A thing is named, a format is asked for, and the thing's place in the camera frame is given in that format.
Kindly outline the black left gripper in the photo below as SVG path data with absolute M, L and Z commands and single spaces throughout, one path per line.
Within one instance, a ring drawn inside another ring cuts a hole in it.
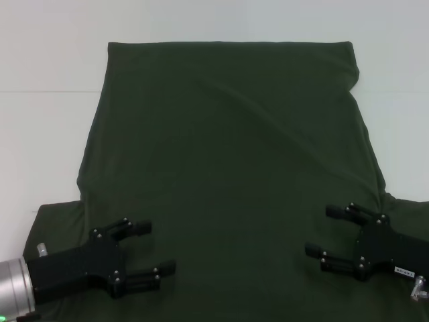
M 92 235 L 82 246 L 48 254 L 27 263 L 34 297 L 61 299 L 90 288 L 105 290 L 114 299 L 159 290 L 163 278 L 175 275 L 176 261 L 125 272 L 125 255 L 119 242 L 150 234 L 152 222 L 128 218 L 108 225 L 101 236 Z

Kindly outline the dark green t-shirt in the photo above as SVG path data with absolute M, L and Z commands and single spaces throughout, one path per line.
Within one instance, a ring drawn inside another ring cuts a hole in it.
M 155 292 L 90 290 L 41 322 L 429 322 L 412 282 L 323 272 L 307 242 L 353 252 L 354 202 L 429 239 L 429 202 L 391 196 L 351 89 L 350 42 L 172 42 L 108 47 L 77 178 L 80 200 L 43 205 L 24 255 L 83 244 L 92 228 L 149 219 L 122 246 L 131 270 L 167 260 Z

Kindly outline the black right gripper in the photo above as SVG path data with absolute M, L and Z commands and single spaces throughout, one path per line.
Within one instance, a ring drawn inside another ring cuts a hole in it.
M 326 216 L 354 223 L 361 230 L 355 244 L 355 262 L 315 244 L 305 245 L 305 254 L 318 260 L 322 271 L 360 281 L 376 273 L 397 274 L 410 280 L 429 278 L 429 241 L 398 233 L 387 215 L 350 203 L 344 208 L 327 205 Z

